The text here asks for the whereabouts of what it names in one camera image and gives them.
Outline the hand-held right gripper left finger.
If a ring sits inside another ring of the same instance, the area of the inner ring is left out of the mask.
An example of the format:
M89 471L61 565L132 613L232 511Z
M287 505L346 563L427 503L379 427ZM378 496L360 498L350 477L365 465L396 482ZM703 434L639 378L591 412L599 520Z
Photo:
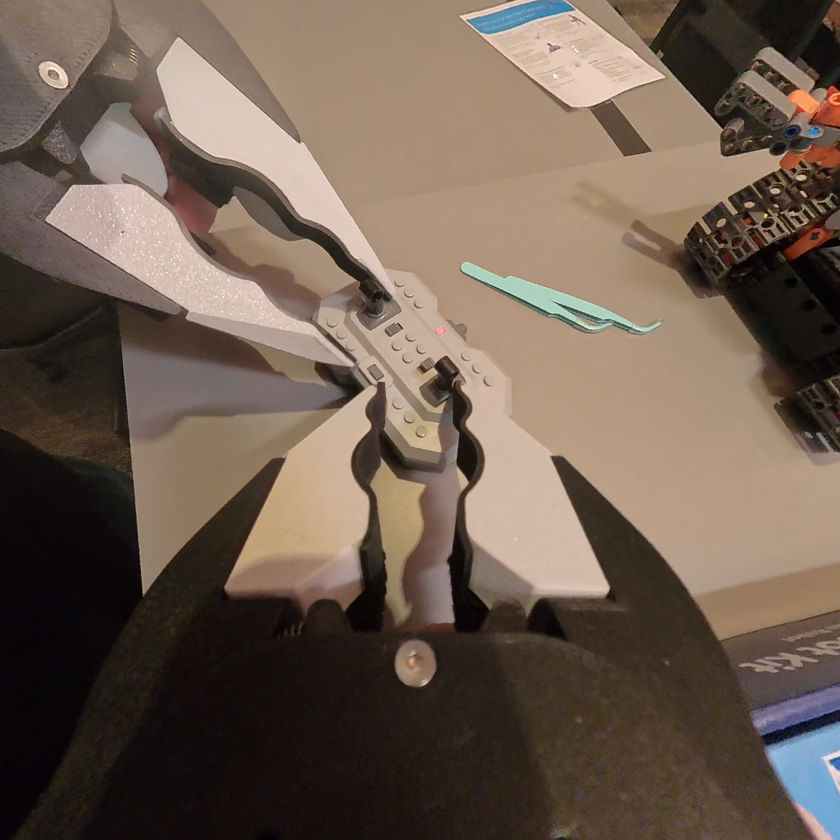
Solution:
M375 396L366 388L288 451L227 579L229 598L349 605L362 594L371 503L351 458L372 431Z

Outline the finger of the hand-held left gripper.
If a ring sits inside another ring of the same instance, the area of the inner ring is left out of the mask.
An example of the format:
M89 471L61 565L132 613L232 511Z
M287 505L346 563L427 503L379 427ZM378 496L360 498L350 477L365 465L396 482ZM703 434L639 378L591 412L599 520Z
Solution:
M214 192L234 194L273 235L318 245L354 279L368 311L393 284L305 143L296 139L182 38L155 70L158 121Z
M321 364L355 362L311 321L196 245L181 219L138 183L72 185L47 224L180 307L188 321Z

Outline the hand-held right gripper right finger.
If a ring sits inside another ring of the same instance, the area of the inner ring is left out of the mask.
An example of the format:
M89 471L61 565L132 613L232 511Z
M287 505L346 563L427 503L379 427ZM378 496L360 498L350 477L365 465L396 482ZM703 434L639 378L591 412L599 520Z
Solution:
M609 584L553 457L472 383L454 387L454 608L603 597Z

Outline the grey remote controller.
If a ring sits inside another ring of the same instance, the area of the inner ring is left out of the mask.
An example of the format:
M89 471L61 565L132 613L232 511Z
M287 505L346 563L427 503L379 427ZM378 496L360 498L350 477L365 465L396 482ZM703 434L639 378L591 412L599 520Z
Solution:
M385 386L384 438L409 469L441 472L455 461L458 436L451 392L436 385L447 358L477 396L511 413L511 384L484 351L468 345L462 326L438 311L435 294L409 272L391 270L394 297L372 316L354 284L321 300L314 321L354 361L361 389Z

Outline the blue robot kit box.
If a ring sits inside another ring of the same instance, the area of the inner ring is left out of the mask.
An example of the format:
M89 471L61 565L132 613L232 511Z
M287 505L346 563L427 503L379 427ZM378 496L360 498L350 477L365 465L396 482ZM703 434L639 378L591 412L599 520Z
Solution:
M773 768L815 838L839 838L839 612L722 641Z

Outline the tracked building-block toy robot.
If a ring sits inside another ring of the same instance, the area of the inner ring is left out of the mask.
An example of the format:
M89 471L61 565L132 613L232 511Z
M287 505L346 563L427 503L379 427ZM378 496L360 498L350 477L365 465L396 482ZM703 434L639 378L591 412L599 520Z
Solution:
M764 47L713 113L724 158L767 154L770 173L706 212L686 235L707 285L735 293L776 357L810 381L777 403L804 448L839 449L839 108Z

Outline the grey desk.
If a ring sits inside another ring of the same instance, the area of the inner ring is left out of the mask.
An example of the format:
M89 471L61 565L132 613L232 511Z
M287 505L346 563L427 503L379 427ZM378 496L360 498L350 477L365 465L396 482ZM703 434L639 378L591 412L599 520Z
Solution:
M656 547L720 637L838 609L838 460L774 411L786 380L683 238L772 169L723 159L672 76L566 110L460 15L500 2L204 2L286 110L388 269L417 274L510 376L513 419ZM468 261L647 325L573 329ZM342 404L304 360L121 306L143 588L251 477ZM383 464L398 623L446 614L452 474Z

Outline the teal plastic tweezers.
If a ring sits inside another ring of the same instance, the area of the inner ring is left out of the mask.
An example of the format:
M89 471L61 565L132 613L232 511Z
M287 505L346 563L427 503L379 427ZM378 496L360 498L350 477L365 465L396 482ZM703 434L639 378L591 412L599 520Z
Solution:
M640 325L589 301L519 277L499 276L470 262L462 263L460 270L467 277L498 291L506 298L545 317L558 319L583 333L595 334L616 328L630 334L645 335L661 325L660 321Z

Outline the white blue printed sheet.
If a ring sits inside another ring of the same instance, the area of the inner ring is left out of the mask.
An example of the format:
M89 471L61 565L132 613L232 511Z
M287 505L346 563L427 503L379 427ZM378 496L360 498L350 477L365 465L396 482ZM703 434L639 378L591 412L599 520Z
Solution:
M461 19L571 109L590 109L665 78L565 1L505 3Z

